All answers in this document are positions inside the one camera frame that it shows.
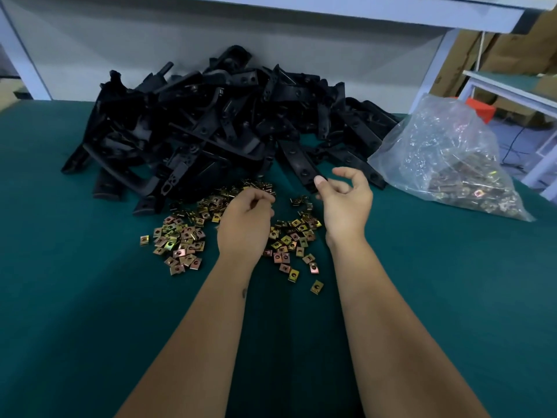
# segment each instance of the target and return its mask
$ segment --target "plastic bag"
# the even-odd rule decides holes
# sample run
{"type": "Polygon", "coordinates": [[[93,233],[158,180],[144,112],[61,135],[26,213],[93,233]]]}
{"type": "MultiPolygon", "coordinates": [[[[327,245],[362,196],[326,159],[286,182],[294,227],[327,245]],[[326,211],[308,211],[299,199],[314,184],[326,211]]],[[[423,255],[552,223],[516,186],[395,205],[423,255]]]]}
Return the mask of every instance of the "plastic bag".
{"type": "Polygon", "coordinates": [[[462,101],[424,95],[368,163],[390,185],[427,201],[534,220],[499,165],[495,134],[462,101]]]}

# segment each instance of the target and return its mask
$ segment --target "pile of black plastic parts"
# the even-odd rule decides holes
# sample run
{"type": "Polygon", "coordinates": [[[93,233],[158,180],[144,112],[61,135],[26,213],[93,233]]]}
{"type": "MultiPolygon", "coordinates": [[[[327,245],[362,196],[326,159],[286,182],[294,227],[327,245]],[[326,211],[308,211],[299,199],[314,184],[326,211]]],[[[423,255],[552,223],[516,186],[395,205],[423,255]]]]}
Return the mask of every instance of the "pile of black plastic parts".
{"type": "Polygon", "coordinates": [[[275,158],[310,191],[324,160],[386,186],[366,159],[398,123],[393,115],[346,98],[343,82],[249,67],[251,57],[232,46],[205,71],[166,79],[168,63],[135,89],[111,71],[62,172],[79,172],[93,158],[102,167],[94,197],[119,200],[127,187],[142,197],[135,215],[159,213],[166,198],[194,202],[241,178],[261,180],[275,158]],[[301,134],[320,144],[300,144],[301,134]]]}

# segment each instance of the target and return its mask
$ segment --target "shelf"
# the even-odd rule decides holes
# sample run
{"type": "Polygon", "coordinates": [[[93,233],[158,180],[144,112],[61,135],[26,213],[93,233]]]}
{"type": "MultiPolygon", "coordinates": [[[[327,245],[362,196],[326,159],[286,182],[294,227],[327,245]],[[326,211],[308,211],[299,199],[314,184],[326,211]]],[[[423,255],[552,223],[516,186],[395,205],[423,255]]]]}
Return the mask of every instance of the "shelf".
{"type": "Polygon", "coordinates": [[[510,33],[526,9],[557,0],[208,0],[430,26],[510,33]]]}

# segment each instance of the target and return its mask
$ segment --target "forearm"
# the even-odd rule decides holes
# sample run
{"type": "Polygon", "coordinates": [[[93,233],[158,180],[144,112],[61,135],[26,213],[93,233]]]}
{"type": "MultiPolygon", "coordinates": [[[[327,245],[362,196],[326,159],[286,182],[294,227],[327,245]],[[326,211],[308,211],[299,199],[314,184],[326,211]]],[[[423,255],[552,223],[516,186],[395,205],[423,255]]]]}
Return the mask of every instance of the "forearm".
{"type": "Polygon", "coordinates": [[[225,415],[251,273],[237,263],[217,261],[117,418],[225,415]]]}
{"type": "Polygon", "coordinates": [[[365,241],[341,247],[334,263],[367,417],[487,417],[371,247],[365,241]]]}

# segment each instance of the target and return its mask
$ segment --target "orange object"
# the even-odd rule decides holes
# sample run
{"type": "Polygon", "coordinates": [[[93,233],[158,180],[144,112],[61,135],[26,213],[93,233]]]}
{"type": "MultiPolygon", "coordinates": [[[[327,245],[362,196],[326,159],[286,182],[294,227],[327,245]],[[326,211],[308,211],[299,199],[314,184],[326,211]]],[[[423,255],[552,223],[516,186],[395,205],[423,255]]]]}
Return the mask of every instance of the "orange object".
{"type": "Polygon", "coordinates": [[[484,102],[475,100],[473,98],[468,98],[466,100],[466,105],[476,110],[476,114],[480,119],[484,121],[486,125],[491,121],[491,119],[493,119],[493,116],[495,115],[495,110],[496,110],[495,107],[489,104],[485,104],[484,102]]]}

